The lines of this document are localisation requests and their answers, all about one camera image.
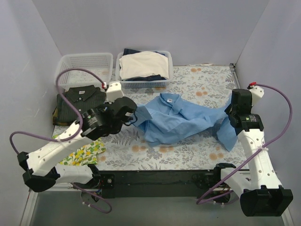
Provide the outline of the light blue long sleeve shirt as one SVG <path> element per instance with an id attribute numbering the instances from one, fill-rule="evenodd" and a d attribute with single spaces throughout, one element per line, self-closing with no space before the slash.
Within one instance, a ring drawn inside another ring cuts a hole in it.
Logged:
<path id="1" fill-rule="evenodd" d="M 225 109 L 226 106 L 197 105 L 179 94 L 161 93 L 137 107 L 133 125 L 144 132 L 144 139 L 151 146 L 175 144 L 208 128 L 216 128 L 217 139 L 230 152 L 238 137 Z"/>

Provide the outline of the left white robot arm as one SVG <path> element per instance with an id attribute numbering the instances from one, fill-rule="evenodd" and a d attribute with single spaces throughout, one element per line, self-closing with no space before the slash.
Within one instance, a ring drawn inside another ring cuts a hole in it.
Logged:
<path id="1" fill-rule="evenodd" d="M 96 188 L 103 177 L 92 163 L 82 166 L 62 165 L 69 154 L 101 137 L 117 134 L 123 125 L 129 126 L 137 116 L 136 103 L 128 98 L 116 99 L 87 110 L 53 142 L 40 149 L 18 154 L 19 165 L 24 169 L 24 183 L 35 192 L 43 192 L 55 184 L 76 183 L 81 188 Z"/>

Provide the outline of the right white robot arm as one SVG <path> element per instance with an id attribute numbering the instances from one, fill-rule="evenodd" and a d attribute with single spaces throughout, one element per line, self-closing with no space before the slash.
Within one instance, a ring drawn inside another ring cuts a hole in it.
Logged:
<path id="1" fill-rule="evenodd" d="M 222 167 L 213 174 L 213 183 L 226 186 L 239 197 L 242 212 L 247 217 L 279 217 L 293 200 L 293 193 L 278 179 L 265 145 L 264 126 L 259 115 L 251 112 L 264 95 L 260 87 L 234 89 L 225 112 L 241 143 L 250 179 L 232 166 Z"/>

